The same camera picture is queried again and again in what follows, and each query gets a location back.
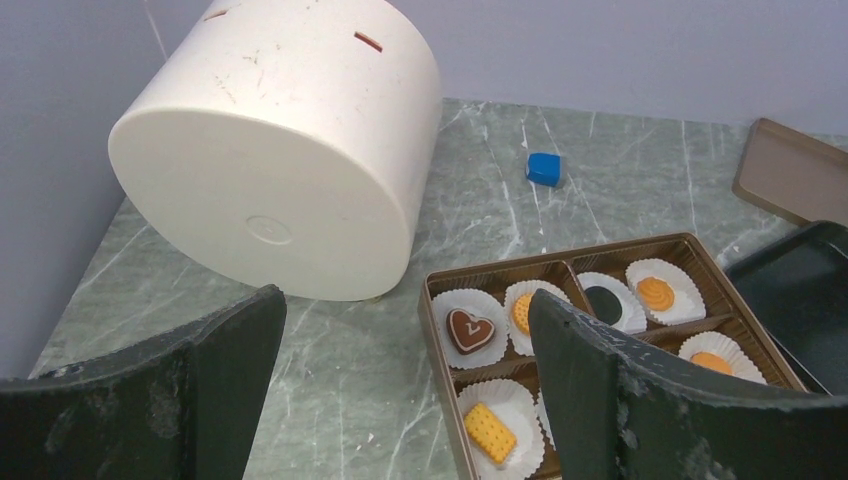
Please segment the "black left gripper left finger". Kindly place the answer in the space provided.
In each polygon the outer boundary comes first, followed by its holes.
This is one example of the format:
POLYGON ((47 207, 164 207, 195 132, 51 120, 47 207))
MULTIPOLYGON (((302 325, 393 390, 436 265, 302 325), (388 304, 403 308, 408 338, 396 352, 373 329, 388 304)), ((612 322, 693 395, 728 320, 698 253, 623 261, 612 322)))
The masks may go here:
POLYGON ((239 479, 287 315, 268 285, 143 341, 1 383, 5 479, 239 479))

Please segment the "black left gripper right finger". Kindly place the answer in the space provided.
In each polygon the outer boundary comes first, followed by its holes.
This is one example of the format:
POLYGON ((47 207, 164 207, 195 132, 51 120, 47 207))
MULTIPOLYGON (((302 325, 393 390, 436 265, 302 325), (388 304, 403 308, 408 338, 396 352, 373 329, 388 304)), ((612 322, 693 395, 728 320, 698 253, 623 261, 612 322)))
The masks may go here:
POLYGON ((538 291, 531 340, 566 479, 843 479, 847 400, 742 380, 538 291))

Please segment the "black sandwich cookie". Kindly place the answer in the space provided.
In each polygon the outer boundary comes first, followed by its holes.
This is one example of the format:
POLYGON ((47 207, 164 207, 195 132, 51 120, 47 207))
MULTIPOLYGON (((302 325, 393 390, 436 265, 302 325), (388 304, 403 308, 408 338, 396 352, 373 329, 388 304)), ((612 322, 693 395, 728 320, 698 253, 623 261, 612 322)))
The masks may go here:
POLYGON ((593 285, 585 289, 585 295, 598 320, 615 325, 623 317, 623 304, 618 295, 602 285, 593 285))

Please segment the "small round orange cookie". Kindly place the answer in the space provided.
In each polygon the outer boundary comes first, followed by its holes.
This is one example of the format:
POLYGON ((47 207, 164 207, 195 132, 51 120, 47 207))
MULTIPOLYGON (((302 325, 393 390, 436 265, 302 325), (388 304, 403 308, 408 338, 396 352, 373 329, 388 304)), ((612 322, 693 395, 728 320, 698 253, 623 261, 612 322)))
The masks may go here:
POLYGON ((731 364, 723 357, 710 352, 697 352, 690 357, 690 361, 701 367, 733 376, 734 371, 731 364))

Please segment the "orange swirl cookie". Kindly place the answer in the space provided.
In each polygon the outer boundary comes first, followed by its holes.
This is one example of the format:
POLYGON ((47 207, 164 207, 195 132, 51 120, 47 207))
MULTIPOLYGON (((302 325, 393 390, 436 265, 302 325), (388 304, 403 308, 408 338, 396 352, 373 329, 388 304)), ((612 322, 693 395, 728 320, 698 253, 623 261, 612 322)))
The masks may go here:
POLYGON ((645 277, 637 283, 636 288, 644 305, 649 310, 665 312, 675 304, 675 290, 663 279, 645 277))

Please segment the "square orange cookie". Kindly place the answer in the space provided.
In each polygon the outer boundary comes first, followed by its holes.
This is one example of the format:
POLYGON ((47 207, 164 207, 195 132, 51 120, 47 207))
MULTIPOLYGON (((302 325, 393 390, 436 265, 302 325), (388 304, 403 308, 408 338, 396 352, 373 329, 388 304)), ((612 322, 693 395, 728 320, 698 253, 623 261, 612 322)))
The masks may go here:
POLYGON ((485 404, 478 402, 463 418, 466 433, 497 467, 502 467, 517 446, 515 434, 485 404))

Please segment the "brown divided cookie box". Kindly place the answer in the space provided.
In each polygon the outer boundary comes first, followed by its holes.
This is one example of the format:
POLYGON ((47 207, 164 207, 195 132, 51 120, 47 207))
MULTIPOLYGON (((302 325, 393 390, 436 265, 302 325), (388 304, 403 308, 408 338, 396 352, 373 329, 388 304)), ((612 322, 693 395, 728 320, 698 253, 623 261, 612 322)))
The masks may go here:
MULTIPOLYGON (((688 274, 700 290, 707 315, 701 320, 664 326, 651 321, 644 310, 647 329, 630 335, 668 352, 677 353, 687 338, 706 331, 716 331, 729 336, 741 346, 762 372, 766 384, 798 391, 803 389, 801 379, 778 351, 730 279, 701 242, 689 233, 661 235, 436 272, 424 281, 419 301, 419 319, 427 341, 428 356, 437 376, 448 437, 461 478, 474 479, 472 475, 476 470, 471 461, 469 441, 462 432, 458 406, 460 392, 474 383, 506 379, 516 381, 529 390, 536 403, 541 388, 534 355, 523 356, 515 352, 508 335, 508 325, 507 349, 501 361, 469 370, 450 367, 442 351, 442 343, 437 338, 432 300, 450 290, 478 289, 492 295, 504 310, 505 293, 509 286, 520 281, 543 280, 563 290, 571 300, 570 304, 587 313, 594 313, 577 275, 599 272, 620 280, 628 287, 625 278, 627 266, 648 258, 668 261, 688 274)), ((558 479, 562 475, 560 461, 543 432, 542 436, 542 464, 528 479, 558 479)))

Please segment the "brown heart cookie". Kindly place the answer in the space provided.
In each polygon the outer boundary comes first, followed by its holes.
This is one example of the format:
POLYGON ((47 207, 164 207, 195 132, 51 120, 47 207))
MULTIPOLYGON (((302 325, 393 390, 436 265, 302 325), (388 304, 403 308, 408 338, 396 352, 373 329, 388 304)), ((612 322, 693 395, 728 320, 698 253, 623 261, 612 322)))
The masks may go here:
POLYGON ((495 335, 495 325, 491 320, 459 308, 449 311, 445 326, 449 340, 460 355, 481 350, 495 335))

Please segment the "brown box lid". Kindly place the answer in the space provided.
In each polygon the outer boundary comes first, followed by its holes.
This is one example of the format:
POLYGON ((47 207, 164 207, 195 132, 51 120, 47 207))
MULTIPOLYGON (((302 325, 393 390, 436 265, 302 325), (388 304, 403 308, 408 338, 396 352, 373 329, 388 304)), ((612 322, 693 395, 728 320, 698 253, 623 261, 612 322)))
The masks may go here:
POLYGON ((733 184, 746 202, 793 224, 847 224, 847 152, 767 118, 750 127, 733 184))

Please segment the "black cookie tray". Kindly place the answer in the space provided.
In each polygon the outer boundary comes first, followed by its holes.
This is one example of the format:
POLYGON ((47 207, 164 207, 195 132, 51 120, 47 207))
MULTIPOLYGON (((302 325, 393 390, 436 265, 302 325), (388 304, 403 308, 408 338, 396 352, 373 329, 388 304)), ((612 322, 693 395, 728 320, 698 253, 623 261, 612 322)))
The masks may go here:
POLYGON ((815 221, 725 269, 810 390, 847 393, 847 228, 815 221))

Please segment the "small blue cube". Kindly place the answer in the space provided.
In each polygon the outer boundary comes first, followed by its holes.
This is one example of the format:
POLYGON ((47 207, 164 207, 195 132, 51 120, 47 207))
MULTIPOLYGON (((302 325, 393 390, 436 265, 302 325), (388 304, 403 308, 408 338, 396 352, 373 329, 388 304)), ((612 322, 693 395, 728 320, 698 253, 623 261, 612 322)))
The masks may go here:
POLYGON ((531 153, 527 158, 525 176, 534 184, 560 188, 564 184, 564 158, 552 153, 531 153))

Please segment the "cream cylindrical container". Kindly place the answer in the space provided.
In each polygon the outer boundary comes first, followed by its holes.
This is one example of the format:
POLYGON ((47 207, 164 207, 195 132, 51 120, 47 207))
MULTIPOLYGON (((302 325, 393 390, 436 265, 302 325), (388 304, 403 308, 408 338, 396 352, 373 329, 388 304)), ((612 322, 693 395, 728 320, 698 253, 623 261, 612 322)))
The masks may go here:
POLYGON ((387 1, 215 1, 108 154, 134 207, 195 262, 358 301, 407 270, 442 100, 431 49, 387 1))

